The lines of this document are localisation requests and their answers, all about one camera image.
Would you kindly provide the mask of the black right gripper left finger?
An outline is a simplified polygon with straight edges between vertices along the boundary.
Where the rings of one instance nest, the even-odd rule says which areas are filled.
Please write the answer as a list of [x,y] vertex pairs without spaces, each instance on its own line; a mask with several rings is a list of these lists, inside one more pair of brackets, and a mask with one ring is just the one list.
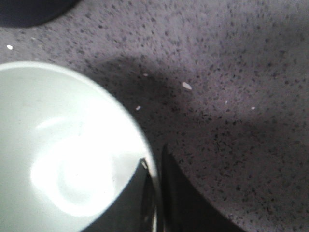
[[140,159],[129,183],[116,200],[83,231],[157,231],[155,191],[145,159]]

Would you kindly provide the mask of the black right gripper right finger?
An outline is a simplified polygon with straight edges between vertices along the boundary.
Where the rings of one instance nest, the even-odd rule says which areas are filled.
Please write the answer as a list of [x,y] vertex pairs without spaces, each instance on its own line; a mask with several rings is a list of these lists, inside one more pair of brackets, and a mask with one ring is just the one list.
[[161,189],[167,232],[242,232],[194,188],[164,145]]

